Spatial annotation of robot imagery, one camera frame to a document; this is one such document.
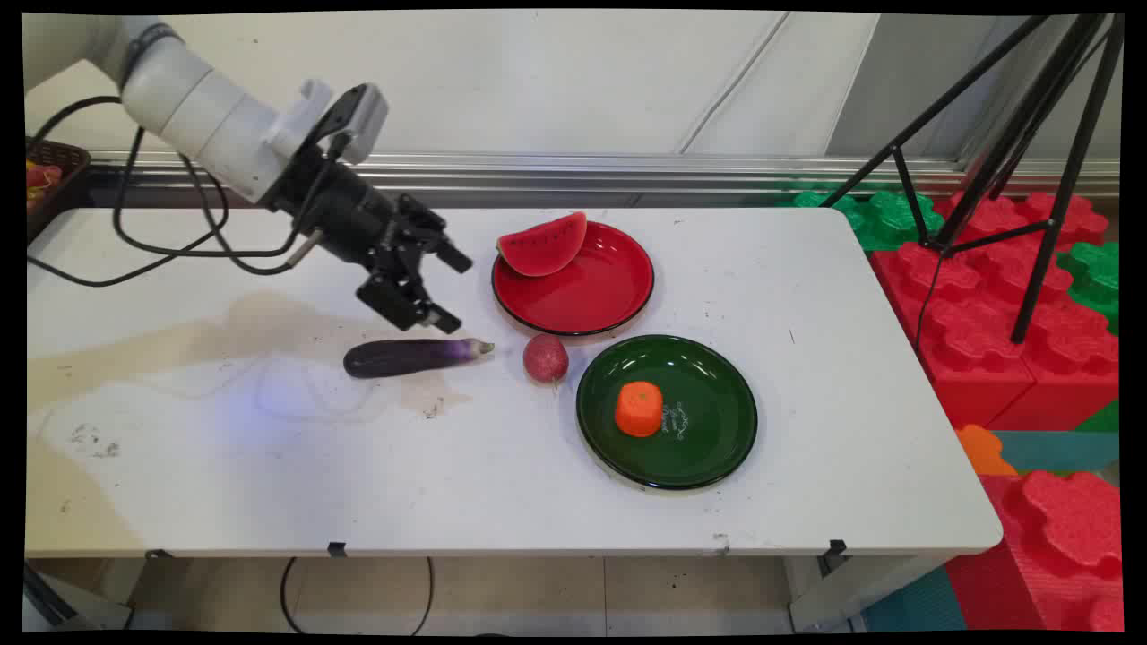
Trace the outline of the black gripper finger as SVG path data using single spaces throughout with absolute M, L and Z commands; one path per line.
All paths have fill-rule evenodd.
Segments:
M 419 275 L 409 279 L 375 270 L 356 289 L 356 297 L 398 331 L 422 326 L 451 334 L 461 327 L 461 320 L 455 314 L 429 297 Z
M 450 269 L 462 274 L 474 262 L 446 235 L 447 223 L 437 212 L 409 194 L 399 196 L 401 236 L 418 244 L 423 254 L 435 254 Z

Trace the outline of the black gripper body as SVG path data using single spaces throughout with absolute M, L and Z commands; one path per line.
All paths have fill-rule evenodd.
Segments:
M 399 196 L 380 192 L 340 160 L 327 160 L 315 143 L 295 155 L 263 205 L 287 212 L 304 236 L 320 230 L 323 249 L 369 272 L 401 271 L 401 256 L 423 254 L 401 236 Z

